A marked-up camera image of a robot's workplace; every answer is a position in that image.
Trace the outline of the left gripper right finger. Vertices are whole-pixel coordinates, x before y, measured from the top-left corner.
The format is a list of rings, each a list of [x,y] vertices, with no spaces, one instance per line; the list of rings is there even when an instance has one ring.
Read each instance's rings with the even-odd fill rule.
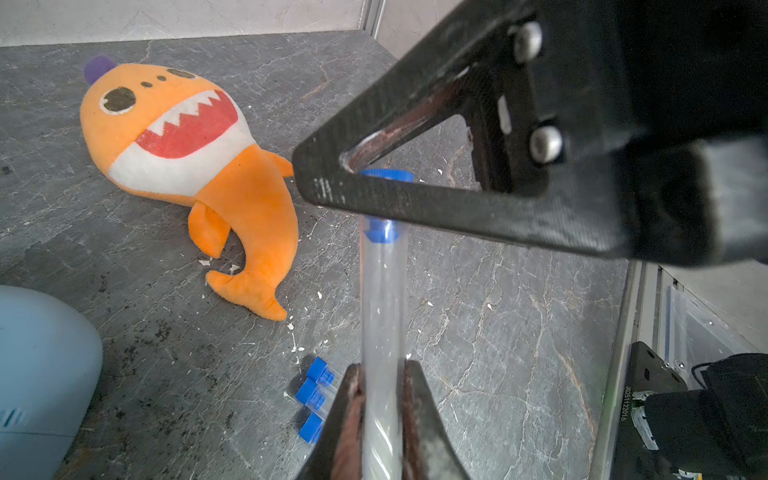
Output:
[[[404,364],[403,479],[470,478],[460,462],[418,361]]]

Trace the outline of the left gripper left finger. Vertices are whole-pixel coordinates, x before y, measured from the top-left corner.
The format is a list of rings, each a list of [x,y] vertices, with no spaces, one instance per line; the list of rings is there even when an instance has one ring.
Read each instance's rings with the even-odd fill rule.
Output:
[[[363,377],[359,363],[346,369],[319,441],[297,479],[362,478]]]

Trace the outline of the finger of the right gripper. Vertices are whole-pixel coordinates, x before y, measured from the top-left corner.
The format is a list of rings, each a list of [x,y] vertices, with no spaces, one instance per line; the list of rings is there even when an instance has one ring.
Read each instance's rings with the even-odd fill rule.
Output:
[[[465,126],[474,181],[483,190],[495,191],[498,189],[497,99],[498,89],[489,74],[469,67],[349,148],[344,153],[344,161],[350,170],[361,172],[403,144],[453,117],[460,117]]]
[[[606,258],[660,250],[631,143],[626,47],[645,1],[465,1],[295,149],[308,202],[494,241]],[[498,189],[375,180],[344,153],[473,67],[498,89]]]

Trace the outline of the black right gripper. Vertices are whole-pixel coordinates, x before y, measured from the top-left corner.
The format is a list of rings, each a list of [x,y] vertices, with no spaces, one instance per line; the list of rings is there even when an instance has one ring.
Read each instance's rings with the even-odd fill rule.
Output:
[[[488,1],[505,181],[483,237],[682,266],[767,257],[763,1]]]

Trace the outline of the test tube with blue stopper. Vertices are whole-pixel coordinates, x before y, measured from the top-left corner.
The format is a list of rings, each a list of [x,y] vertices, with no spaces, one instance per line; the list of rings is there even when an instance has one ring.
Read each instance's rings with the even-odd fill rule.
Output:
[[[361,477],[402,477],[408,225],[360,217],[362,370]]]

